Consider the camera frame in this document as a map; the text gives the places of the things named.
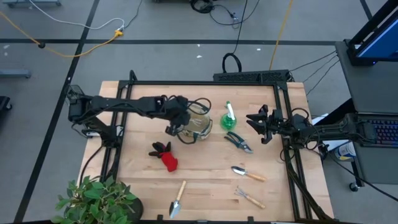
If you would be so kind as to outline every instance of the wooden handle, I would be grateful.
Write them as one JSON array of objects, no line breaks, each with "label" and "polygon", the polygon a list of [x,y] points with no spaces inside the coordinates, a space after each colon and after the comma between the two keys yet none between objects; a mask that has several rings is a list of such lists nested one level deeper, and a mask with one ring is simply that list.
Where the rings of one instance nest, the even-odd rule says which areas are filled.
[{"label": "wooden handle", "polygon": [[256,199],[250,197],[250,196],[246,196],[246,199],[248,199],[250,202],[252,202],[253,204],[257,205],[259,208],[265,209],[266,206],[263,205],[261,202],[257,201]]},{"label": "wooden handle", "polygon": [[249,177],[251,177],[251,178],[253,178],[253,179],[260,180],[260,181],[262,181],[262,182],[264,182],[264,181],[267,180],[265,177],[261,177],[261,176],[256,175],[256,174],[249,174],[249,173],[247,173],[246,175],[249,176]]},{"label": "wooden handle", "polygon": [[178,201],[181,199],[182,192],[184,191],[184,188],[185,188],[185,185],[186,185],[186,184],[187,184],[187,181],[184,180],[184,181],[182,182],[180,191],[178,192],[178,195],[177,195],[177,200],[178,200]]}]

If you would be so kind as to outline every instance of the computer keyboard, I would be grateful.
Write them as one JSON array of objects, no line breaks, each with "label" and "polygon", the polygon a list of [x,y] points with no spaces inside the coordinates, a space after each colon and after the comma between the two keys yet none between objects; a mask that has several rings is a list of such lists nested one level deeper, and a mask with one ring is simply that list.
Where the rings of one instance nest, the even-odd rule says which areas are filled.
[{"label": "computer keyboard", "polygon": [[360,119],[373,125],[376,134],[376,146],[398,147],[397,119]]}]

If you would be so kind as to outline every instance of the red glove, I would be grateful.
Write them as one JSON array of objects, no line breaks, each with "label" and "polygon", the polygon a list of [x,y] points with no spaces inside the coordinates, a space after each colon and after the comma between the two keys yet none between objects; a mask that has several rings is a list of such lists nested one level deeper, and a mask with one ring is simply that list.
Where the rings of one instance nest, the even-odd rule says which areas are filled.
[{"label": "red glove", "polygon": [[152,147],[156,150],[156,152],[150,152],[150,156],[157,156],[158,158],[162,159],[163,164],[167,167],[169,172],[173,172],[177,169],[178,160],[174,158],[171,152],[171,142],[167,143],[167,146],[164,146],[161,142],[155,142],[152,143]]}]

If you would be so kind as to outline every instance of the green spray bottle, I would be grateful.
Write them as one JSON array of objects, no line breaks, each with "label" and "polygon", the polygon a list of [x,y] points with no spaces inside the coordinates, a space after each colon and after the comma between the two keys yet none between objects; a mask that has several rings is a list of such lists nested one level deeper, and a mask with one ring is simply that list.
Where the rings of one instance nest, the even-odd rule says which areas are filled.
[{"label": "green spray bottle", "polygon": [[224,130],[230,131],[236,126],[236,118],[229,101],[226,102],[226,107],[228,109],[228,113],[221,117],[220,125]]}]

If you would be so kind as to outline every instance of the wooden table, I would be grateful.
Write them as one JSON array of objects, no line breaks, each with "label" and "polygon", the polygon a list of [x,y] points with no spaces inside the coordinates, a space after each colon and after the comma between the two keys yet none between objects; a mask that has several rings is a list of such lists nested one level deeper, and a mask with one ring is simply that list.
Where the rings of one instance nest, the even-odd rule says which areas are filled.
[{"label": "wooden table", "polygon": [[[99,95],[115,97],[117,86],[118,82],[103,82]],[[303,84],[288,83],[288,88],[292,108],[301,107],[309,111]],[[253,216],[255,221],[294,220],[286,168],[279,159],[282,149],[280,136],[275,135],[269,144],[261,144],[261,136],[246,124],[245,118],[247,114],[257,113],[263,104],[267,104],[270,111],[275,109],[272,87],[134,85],[131,98],[157,95],[183,95],[190,100],[199,97],[210,99],[213,104],[210,116],[214,124],[206,140],[188,146],[164,133],[168,121],[151,120],[132,113],[128,115],[118,180],[130,184],[132,193],[142,200],[143,220],[155,220],[157,215],[169,219],[169,206],[175,200],[182,180],[187,181],[187,186],[180,201],[182,209],[175,220],[245,221],[248,216]],[[284,108],[282,92],[280,97]],[[226,113],[224,106],[227,100],[231,102],[238,119],[234,132],[248,142],[254,154],[246,154],[223,139],[226,131],[221,129],[219,123]],[[111,115],[106,112],[98,117],[110,124]],[[148,156],[148,152],[153,151],[151,144],[156,141],[172,142],[172,152],[178,159],[175,172],[167,172],[160,159]],[[99,138],[88,140],[82,166],[100,144]],[[103,153],[104,150],[89,163],[85,175],[99,175]],[[320,158],[306,150],[301,150],[301,155],[308,191],[325,213],[332,217]],[[231,166],[243,167],[268,180],[258,182],[240,176],[231,170]],[[237,186],[260,200],[266,208],[260,209],[235,195]],[[301,194],[297,198],[301,217],[305,217]]]}]

